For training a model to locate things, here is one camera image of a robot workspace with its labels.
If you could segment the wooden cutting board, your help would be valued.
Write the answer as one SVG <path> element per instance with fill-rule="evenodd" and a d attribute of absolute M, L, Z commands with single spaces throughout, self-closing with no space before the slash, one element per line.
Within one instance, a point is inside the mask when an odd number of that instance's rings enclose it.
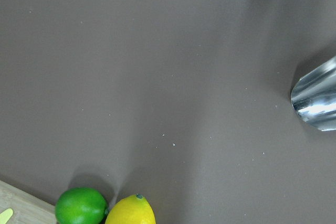
<path fill-rule="evenodd" d="M 1 181 L 1 212 L 12 208 L 8 223 L 56 223 L 54 206 Z"/>

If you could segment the yellow plastic knife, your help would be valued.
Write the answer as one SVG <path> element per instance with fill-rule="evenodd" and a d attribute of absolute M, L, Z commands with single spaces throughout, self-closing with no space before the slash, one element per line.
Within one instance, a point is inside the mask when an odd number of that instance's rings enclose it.
<path fill-rule="evenodd" d="M 7 208 L 0 213 L 0 224 L 7 224 L 10 218 L 13 216 L 13 209 Z"/>

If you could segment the metal ice scoop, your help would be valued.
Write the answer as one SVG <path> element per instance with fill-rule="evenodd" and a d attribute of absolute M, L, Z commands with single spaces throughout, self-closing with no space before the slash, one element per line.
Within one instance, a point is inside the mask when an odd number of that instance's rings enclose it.
<path fill-rule="evenodd" d="M 301 77 L 290 95 L 293 109 L 320 131 L 335 130 L 335 57 Z"/>

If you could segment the yellow lemon front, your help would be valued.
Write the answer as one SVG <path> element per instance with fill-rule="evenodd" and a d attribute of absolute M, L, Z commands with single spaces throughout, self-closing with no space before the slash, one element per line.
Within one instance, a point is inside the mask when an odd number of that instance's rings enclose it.
<path fill-rule="evenodd" d="M 134 194 L 117 202 L 107 215 L 105 223 L 156 224 L 153 209 L 141 194 Z"/>

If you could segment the green lime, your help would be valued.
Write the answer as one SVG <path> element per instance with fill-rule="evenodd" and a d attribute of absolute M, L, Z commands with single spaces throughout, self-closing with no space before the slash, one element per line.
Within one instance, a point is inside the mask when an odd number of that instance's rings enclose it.
<path fill-rule="evenodd" d="M 89 187 L 72 188 L 61 194 L 55 205 L 58 223 L 101 223 L 108 203 L 100 192 Z"/>

